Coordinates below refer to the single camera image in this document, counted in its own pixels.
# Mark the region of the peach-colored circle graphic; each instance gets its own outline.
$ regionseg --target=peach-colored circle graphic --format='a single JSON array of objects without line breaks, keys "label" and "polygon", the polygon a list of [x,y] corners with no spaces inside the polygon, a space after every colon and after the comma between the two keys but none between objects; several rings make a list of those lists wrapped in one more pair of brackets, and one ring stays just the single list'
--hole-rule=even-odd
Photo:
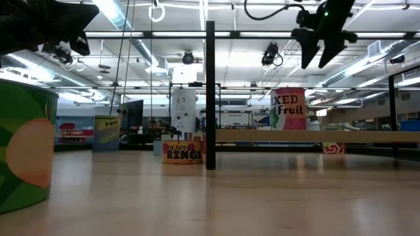
[{"label": "peach-colored circle graphic", "polygon": [[6,162],[21,180],[47,188],[51,182],[54,157],[54,125],[37,118],[22,125],[10,139]]}]

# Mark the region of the green cylindrical container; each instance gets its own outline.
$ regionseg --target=green cylindrical container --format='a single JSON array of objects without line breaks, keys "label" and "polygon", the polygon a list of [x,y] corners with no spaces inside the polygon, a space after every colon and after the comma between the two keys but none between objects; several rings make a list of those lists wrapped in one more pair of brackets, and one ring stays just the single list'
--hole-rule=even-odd
[{"label": "green cylindrical container", "polygon": [[0,79],[0,214],[48,198],[58,95]]}]

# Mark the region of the exposed ductwork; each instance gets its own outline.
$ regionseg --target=exposed ductwork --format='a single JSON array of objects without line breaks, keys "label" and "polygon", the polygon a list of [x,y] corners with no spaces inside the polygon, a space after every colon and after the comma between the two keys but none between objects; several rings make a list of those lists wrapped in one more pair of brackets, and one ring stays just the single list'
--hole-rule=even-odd
[{"label": "exposed ductwork", "polygon": [[[110,20],[110,22],[120,31],[134,30],[131,21],[125,17],[123,8],[119,0],[93,0],[93,3]],[[152,55],[147,46],[140,39],[129,40],[138,53],[144,58],[148,66],[158,66],[159,61]]]},{"label": "exposed ductwork", "polygon": [[[7,58],[7,61],[13,62],[7,64],[7,67],[16,69],[28,69],[33,73],[33,77],[36,77],[38,79],[37,82],[42,82],[46,85],[57,87],[98,86],[97,84],[87,79],[84,79],[70,71],[66,71],[60,66],[57,66],[54,63],[45,60],[28,50],[14,52],[6,55],[5,57]],[[87,89],[85,91],[81,90],[81,92],[91,93],[95,97],[96,102],[110,101],[113,94],[108,90],[101,90],[99,92],[95,89]],[[115,102],[120,102],[119,97],[117,97]]]},{"label": "exposed ductwork", "polygon": [[367,52],[364,55],[357,57],[350,63],[344,65],[339,71],[334,71],[333,73],[327,75],[326,80],[322,82],[321,86],[328,87],[340,80],[346,79],[364,69],[367,69],[380,60],[390,60],[399,54],[405,53],[409,47],[417,44],[417,42],[417,40],[399,40],[393,43],[377,41],[374,43],[377,45],[373,45],[377,47],[377,53]]}]

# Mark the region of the ceiling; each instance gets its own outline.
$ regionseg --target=ceiling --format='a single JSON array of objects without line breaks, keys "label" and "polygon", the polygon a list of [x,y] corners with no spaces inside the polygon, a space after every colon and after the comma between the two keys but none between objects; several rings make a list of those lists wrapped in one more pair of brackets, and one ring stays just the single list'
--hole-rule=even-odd
[{"label": "ceiling", "polygon": [[[80,0],[59,0],[61,2],[79,3]],[[128,20],[133,19],[133,29],[137,31],[199,31],[203,30],[200,21],[200,1],[205,4],[206,0],[178,0],[164,1],[160,3],[165,6],[165,17],[160,22],[152,22],[148,16],[148,8],[151,1],[121,1],[123,11],[127,10]],[[255,16],[270,14],[282,7],[286,0],[249,0],[249,11]],[[92,1],[85,0],[84,4],[93,4]],[[356,0],[353,8],[355,17],[349,18],[346,30],[350,31],[418,31],[420,30],[420,0],[409,0],[410,9],[402,10],[405,6],[404,0]],[[231,4],[235,5],[235,10],[231,9]],[[304,1],[304,5],[310,9],[315,9],[319,3],[313,0]],[[254,21],[244,12],[243,0],[208,0],[208,13],[203,13],[204,19],[215,21],[217,31],[291,31],[297,27],[295,23],[298,9],[283,11],[265,21]],[[160,15],[160,10],[154,10],[156,18]],[[86,31],[115,31],[116,27],[100,13],[86,28]],[[159,58],[165,58],[168,62],[169,70],[182,66],[180,55],[186,50],[191,50],[193,55],[198,58],[199,63],[193,67],[198,71],[197,80],[205,81],[203,73],[204,46],[202,39],[144,39],[143,43],[151,53]],[[270,68],[266,71],[261,66],[263,51],[269,43],[278,44],[283,56],[284,63],[278,68]],[[300,68],[301,50],[296,41],[289,40],[269,40],[269,39],[219,39],[216,40],[216,83],[225,86],[241,87],[249,86],[251,82],[258,83],[259,86],[278,87],[317,87],[322,81],[334,71],[339,71],[345,64],[352,63],[355,59],[367,53],[367,47],[374,41],[359,40],[355,44],[349,44],[348,48],[334,58],[325,68],[319,69],[318,62],[322,51],[315,57],[309,67],[305,70]],[[128,40],[105,39],[103,41],[103,51],[101,55],[101,40],[89,39],[91,50],[90,56],[80,56],[75,52],[72,55],[83,62],[83,71],[71,72],[94,84],[100,86],[110,86],[117,78],[119,85],[127,86],[167,86],[170,76],[151,76],[146,72],[145,61],[138,51],[130,46]],[[118,57],[121,53],[120,66],[118,67]],[[41,52],[37,52],[40,57],[45,57]],[[413,47],[406,52],[406,63],[392,66],[391,69],[418,63],[418,48]],[[58,64],[53,58],[47,60]],[[99,73],[99,64],[110,66],[110,73],[107,75]],[[364,81],[369,81],[389,72],[385,70],[385,63],[378,62],[366,69],[355,73],[350,79],[339,83],[340,87],[356,87]],[[126,90],[127,94],[149,94],[150,89]],[[154,94],[165,94],[167,90],[153,90]],[[226,94],[250,93],[249,90],[224,91]]]}]

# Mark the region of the wooden floor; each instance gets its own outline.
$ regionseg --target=wooden floor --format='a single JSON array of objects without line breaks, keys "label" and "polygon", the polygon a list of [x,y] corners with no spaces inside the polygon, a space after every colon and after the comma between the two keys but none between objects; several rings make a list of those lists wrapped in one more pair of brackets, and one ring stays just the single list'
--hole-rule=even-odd
[{"label": "wooden floor", "polygon": [[9,236],[418,236],[420,164],[219,153],[217,170],[151,152],[60,153],[51,198],[0,215]]}]

